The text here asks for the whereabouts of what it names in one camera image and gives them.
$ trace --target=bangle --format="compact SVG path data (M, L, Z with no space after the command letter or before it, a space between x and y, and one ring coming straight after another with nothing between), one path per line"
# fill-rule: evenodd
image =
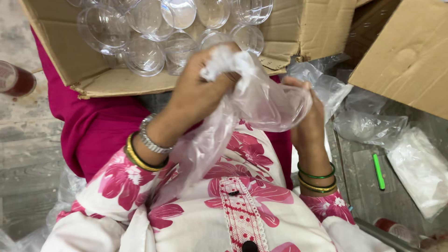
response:
M308 188L311 191L325 193L325 192L329 192L336 188L336 177L335 177L335 181L333 182L333 184L329 185L328 187L317 187L317 186L310 185L310 184L306 183L305 181L303 181L300 174L298 174L298 176L299 176L300 184L303 185L304 187Z
M308 173L302 171L302 169L300 169L299 163L297 163L297 168L299 169L299 172L303 173L303 175L305 175L307 177L310 177L310 178L329 178L329 177L333 176L335 174L335 172L336 172L336 168L335 168L334 164L330 162L330 165L332 166L333 171L329 175L321 176L321 177L309 175Z
M147 171L151 171L151 172L156 172L156 171L160 171L163 167L166 166L166 164L168 163L168 158L165 159L165 161L163 161L163 163L161 165L158 166L152 166L147 164L145 161L143 161L134 151L134 147L132 145L132 138L135 136L137 132L131 133L128 136L128 139L126 141L126 145L124 148L125 154L126 156L129 158L129 160L136 166L142 168L143 170L147 170Z

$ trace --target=pink floral kurta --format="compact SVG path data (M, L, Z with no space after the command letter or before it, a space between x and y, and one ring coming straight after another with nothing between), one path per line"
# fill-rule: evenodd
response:
M141 170L119 150L59 214L42 251L240 252L250 240L261 252L334 252L321 222L354 224L339 192L314 198L286 189L269 139L244 121L200 182L151 208L179 172L172 162Z

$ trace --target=cardboard box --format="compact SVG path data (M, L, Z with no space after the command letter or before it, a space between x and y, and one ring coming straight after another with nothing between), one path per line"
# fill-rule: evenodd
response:
M133 96L172 90L177 76L166 70L140 77L128 69L110 69L103 56L78 33L80 12L65 0L20 0L28 19L66 86L81 99ZM342 52L357 0L274 0L271 16L260 25L265 47L260 61L270 75L285 73L290 57L313 60ZM195 22L186 29L197 35Z
M403 0L349 83L448 119L448 3Z

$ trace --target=green marker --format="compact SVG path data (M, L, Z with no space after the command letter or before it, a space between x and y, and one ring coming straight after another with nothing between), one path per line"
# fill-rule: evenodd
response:
M373 163L375 164L376 177L378 178L379 189L384 191L386 186L384 184L384 178L381 174L381 167L379 166L378 156L376 154L372 155Z

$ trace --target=metal watch strap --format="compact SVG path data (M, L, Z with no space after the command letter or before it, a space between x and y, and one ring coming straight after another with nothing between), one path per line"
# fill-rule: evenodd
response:
M151 150L151 151L153 151L155 153L170 153L172 151L172 147L163 148L163 147L157 146L146 135L146 126L154 118L154 116L156 116L156 114L151 114L151 115L147 116L145 119L143 119L142 123L140 124L140 131L138 132L138 135L142 139L143 144L149 150Z

